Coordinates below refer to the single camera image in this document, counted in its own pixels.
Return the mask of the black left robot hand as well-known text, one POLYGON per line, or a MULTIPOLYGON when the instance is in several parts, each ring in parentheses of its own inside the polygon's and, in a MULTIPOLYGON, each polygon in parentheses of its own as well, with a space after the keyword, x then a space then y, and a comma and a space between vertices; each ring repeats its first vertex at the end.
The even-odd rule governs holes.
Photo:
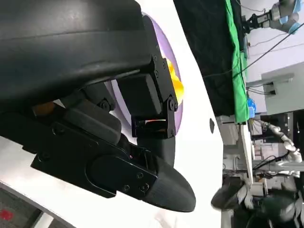
POLYGON ((175 92, 134 0, 0 3, 0 134, 32 167, 105 198, 192 212, 174 168, 175 92))

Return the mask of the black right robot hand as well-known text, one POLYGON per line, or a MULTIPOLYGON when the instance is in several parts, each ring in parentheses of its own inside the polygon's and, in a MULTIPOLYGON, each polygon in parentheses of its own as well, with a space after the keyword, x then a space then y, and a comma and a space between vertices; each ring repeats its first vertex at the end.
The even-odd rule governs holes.
POLYGON ((213 196, 211 205, 218 210, 237 209, 240 206, 253 209, 252 199, 250 185, 240 177, 227 177, 213 196))

